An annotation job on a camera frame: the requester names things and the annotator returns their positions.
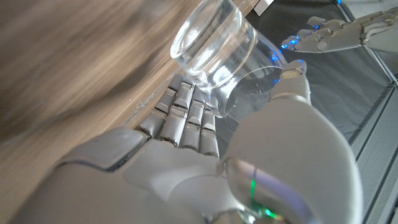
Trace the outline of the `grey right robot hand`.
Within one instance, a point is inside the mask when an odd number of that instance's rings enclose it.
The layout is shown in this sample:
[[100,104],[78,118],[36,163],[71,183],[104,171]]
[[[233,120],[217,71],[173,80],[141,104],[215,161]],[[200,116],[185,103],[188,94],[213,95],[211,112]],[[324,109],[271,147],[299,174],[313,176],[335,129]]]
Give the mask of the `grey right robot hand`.
[[312,106],[306,69],[283,69],[223,155],[212,112],[176,74],[138,127],[64,155],[11,222],[361,223],[353,152]]

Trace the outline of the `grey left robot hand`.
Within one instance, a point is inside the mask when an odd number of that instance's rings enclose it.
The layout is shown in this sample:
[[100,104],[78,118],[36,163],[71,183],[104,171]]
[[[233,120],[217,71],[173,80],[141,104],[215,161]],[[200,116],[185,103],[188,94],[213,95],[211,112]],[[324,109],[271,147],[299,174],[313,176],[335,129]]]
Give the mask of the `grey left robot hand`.
[[286,38],[282,49],[303,53],[327,53],[367,46],[370,49],[397,52],[397,8],[379,11],[352,22],[326,20],[313,16],[310,29],[301,29]]

